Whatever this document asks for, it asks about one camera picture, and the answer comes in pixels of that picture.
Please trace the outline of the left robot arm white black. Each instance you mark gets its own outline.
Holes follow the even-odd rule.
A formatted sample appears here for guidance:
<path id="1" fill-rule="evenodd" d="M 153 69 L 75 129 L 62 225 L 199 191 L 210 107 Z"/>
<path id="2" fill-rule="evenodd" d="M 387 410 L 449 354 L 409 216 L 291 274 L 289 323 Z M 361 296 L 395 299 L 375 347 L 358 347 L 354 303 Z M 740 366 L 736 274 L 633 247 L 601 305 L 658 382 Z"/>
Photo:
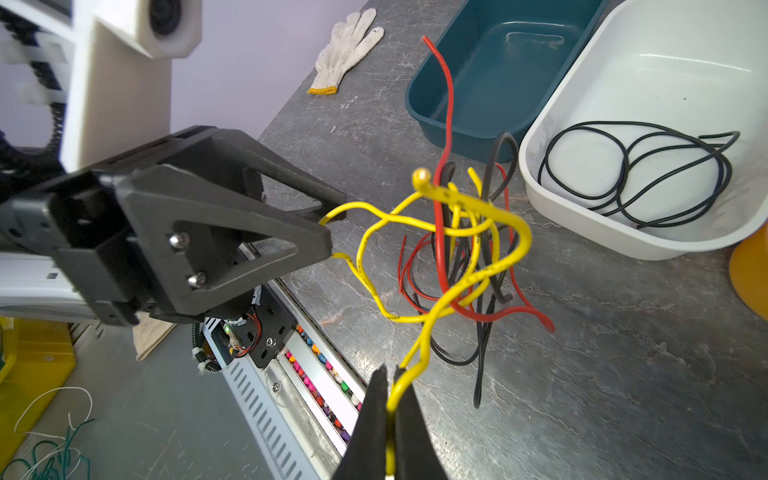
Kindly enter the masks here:
<path id="1" fill-rule="evenodd" d="M 237 317 L 330 256 L 345 195 L 247 134 L 195 126 L 1 197 L 5 316 L 135 326 Z"/>

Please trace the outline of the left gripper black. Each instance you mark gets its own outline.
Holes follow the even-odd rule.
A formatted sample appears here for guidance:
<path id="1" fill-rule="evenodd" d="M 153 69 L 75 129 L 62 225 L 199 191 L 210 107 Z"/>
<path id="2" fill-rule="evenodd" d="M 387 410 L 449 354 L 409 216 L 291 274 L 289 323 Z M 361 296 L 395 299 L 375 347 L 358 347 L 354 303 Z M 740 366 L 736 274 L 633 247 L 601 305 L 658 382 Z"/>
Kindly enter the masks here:
<path id="1" fill-rule="evenodd" d="M 177 323 L 224 304 L 242 312 L 254 287 L 327 259 L 320 219 L 333 189 L 295 167 L 265 175 L 315 199 L 283 211 L 168 164 L 120 177 L 87 171 L 1 204 L 12 246 L 51 258 L 94 316 L 135 326 L 145 311 Z"/>

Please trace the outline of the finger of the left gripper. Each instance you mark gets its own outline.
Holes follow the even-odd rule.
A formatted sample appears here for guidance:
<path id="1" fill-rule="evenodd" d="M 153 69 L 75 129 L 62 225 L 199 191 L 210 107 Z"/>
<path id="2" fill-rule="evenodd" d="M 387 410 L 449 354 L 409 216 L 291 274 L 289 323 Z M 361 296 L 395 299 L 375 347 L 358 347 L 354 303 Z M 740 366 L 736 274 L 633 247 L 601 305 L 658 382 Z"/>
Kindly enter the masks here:
<path id="1" fill-rule="evenodd" d="M 135 171 L 162 164 L 258 201 L 263 200 L 267 177 L 312 200 L 312 206 L 290 211 L 304 219 L 320 219 L 347 202 L 342 191 L 244 132 L 213 126 L 193 126 L 102 161 L 102 183 L 114 185 Z"/>

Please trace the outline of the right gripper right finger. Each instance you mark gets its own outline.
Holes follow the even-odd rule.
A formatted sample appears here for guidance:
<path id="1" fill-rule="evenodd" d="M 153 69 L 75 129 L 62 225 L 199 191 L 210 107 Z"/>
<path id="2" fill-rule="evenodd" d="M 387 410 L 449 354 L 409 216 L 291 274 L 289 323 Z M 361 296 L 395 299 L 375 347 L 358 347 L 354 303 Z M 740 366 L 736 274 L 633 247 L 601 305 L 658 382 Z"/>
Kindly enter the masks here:
<path id="1" fill-rule="evenodd" d="M 395 412 L 394 457 L 397 480 L 448 479 L 412 385 L 406 388 Z"/>

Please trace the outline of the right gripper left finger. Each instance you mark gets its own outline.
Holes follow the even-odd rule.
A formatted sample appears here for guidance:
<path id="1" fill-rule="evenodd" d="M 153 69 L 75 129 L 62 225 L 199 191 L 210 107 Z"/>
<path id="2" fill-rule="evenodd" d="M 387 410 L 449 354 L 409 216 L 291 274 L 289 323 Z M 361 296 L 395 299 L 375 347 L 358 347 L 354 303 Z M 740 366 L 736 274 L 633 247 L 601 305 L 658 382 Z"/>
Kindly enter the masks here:
<path id="1" fill-rule="evenodd" d="M 385 365 L 368 382 L 350 443 L 332 479 L 383 480 L 386 478 L 388 379 Z"/>

